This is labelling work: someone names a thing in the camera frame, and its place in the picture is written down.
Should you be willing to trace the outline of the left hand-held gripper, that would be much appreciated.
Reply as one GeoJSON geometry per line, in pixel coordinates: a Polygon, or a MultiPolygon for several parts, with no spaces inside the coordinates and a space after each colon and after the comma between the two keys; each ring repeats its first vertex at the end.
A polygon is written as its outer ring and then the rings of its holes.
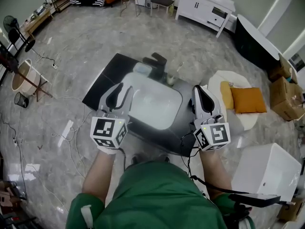
{"type": "Polygon", "coordinates": [[[90,138],[98,149],[119,149],[128,133],[128,114],[133,99],[133,87],[130,86],[117,107],[118,95],[123,83],[109,88],[100,98],[99,111],[91,121],[90,138]]]}

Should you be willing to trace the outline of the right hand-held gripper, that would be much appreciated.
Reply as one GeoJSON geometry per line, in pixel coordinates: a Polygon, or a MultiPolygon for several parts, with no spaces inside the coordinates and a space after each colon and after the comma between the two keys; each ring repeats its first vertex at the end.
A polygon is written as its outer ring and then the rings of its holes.
{"type": "Polygon", "coordinates": [[[196,119],[190,123],[195,138],[194,148],[213,151],[231,142],[229,123],[219,114],[221,107],[217,97],[207,88],[195,85],[192,103],[196,119]]]}

